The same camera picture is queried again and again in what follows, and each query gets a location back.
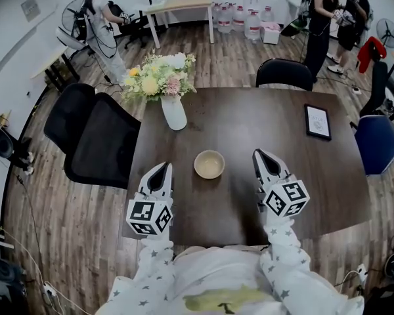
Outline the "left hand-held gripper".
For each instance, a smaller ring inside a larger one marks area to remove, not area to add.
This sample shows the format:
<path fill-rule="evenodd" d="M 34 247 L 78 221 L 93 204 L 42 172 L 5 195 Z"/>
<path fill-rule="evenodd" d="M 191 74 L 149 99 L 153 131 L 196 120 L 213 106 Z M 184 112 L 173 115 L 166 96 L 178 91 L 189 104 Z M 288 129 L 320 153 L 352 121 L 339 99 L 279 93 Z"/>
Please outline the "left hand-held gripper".
<path fill-rule="evenodd" d="M 172 225 L 172 187 L 171 163 L 160 163 L 142 177 L 125 218 L 136 235 L 159 236 Z"/>

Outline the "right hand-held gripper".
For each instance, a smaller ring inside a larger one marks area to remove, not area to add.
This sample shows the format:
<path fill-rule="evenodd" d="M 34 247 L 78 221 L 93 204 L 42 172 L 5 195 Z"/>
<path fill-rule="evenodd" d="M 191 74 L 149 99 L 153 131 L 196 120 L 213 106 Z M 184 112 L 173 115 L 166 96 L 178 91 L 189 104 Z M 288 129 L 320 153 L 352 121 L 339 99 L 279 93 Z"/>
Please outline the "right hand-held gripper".
<path fill-rule="evenodd" d="M 301 213 L 310 200 L 302 180 L 290 175 L 287 165 L 276 155 L 260 148 L 252 155 L 256 178 L 262 184 L 257 195 L 260 204 L 278 217 L 292 217 Z M 284 178 L 274 184 L 264 184 L 265 178 Z"/>

